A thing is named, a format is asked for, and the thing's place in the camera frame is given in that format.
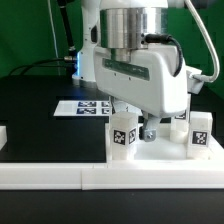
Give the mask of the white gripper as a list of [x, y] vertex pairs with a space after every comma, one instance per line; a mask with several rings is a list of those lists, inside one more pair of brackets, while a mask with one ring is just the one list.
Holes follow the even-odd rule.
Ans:
[[130, 63], [113, 60], [109, 49], [94, 49], [98, 89], [110, 95], [112, 113], [125, 111], [125, 102], [146, 112], [139, 128], [139, 139], [145, 142], [156, 139], [160, 118], [181, 115], [187, 108], [187, 79], [196, 69], [183, 63], [175, 76], [177, 65], [178, 53], [173, 45], [152, 44], [134, 50]]

